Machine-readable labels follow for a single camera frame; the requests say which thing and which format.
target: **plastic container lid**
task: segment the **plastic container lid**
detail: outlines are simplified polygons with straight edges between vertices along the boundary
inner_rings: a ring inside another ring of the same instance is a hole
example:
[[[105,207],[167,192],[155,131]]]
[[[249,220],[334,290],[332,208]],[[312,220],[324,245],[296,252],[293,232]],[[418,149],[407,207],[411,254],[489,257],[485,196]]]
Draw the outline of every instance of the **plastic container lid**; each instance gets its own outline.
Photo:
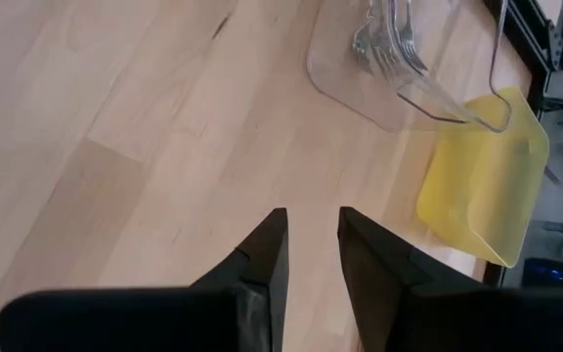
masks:
[[[441,131],[416,211],[447,244],[513,267],[541,187],[548,138],[517,88],[500,94],[512,105],[502,133]],[[493,95],[466,104],[489,121],[504,113]]]

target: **fork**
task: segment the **fork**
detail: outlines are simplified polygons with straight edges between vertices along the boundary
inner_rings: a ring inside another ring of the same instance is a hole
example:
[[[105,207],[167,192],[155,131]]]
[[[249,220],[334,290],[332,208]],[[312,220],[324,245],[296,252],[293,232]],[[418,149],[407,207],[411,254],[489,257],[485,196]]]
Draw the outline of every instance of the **fork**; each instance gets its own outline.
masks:
[[[408,18],[406,25],[401,30],[399,37],[401,40],[401,49],[406,60],[419,70],[427,70],[427,66],[416,53],[416,47],[414,46],[414,31],[411,28],[411,0],[408,0]]]
[[[353,33],[353,40],[351,43],[351,47],[356,54],[356,59],[358,60],[358,64],[360,64],[360,67],[368,73],[372,73],[372,70],[370,69],[370,60],[368,59],[368,50],[370,47],[369,30],[372,19],[372,4],[371,1],[369,1],[366,22],[362,24],[355,33]]]

